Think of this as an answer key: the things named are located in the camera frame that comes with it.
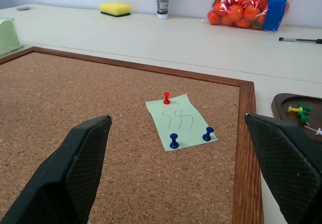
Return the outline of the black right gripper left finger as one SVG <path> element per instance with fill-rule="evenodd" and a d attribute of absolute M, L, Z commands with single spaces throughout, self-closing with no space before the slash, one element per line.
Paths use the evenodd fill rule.
<path fill-rule="evenodd" d="M 87 223 L 101 179 L 112 118 L 70 130 L 35 171 L 1 223 Z"/>

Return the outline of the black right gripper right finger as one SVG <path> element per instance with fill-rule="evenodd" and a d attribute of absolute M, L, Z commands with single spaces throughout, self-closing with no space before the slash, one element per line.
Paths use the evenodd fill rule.
<path fill-rule="evenodd" d="M 247 113 L 262 175 L 287 223 L 321 223 L 321 144 L 290 122 Z"/>

